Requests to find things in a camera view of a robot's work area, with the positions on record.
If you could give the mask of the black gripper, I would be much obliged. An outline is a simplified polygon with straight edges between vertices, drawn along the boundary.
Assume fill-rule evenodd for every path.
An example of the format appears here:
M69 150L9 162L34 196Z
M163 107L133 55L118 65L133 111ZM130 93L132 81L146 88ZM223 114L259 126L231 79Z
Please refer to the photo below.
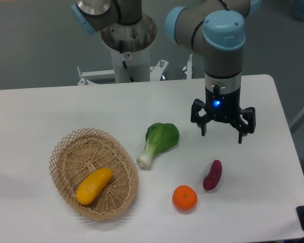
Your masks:
M201 129L202 136L206 135L207 123L211 120L221 123L232 124L238 132L238 143L242 143L243 137L253 134L256 127L256 113L254 107L240 108L240 92L238 88L232 93L219 94L214 93L207 88L206 103L200 99L195 99L191 107L191 122L196 123Z

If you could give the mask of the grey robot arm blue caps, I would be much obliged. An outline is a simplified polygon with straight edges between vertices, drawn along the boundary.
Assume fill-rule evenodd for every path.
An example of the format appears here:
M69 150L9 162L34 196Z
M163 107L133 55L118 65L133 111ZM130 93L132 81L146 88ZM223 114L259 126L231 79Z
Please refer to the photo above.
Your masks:
M206 99L196 99L191 108L191 122L203 134L212 120L230 124L240 138L255 130L255 109L240 107L240 90L245 18L260 4L204 1L195 9L175 7L166 16L166 36L204 58ZM71 10L82 29L100 33L111 50L117 82L150 80L148 50L157 27L141 1L77 1Z

